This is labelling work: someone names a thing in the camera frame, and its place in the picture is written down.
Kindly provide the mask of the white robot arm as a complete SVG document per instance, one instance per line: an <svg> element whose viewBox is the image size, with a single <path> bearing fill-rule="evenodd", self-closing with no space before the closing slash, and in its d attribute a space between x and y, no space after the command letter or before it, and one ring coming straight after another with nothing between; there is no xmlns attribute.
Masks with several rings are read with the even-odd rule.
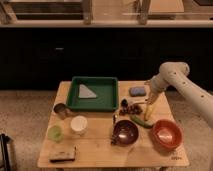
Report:
<svg viewBox="0 0 213 171"><path fill-rule="evenodd" d="M147 105L154 104L159 95L173 86L213 129L213 95L187 78L190 67L185 62L164 62L157 75L149 80Z"/></svg>

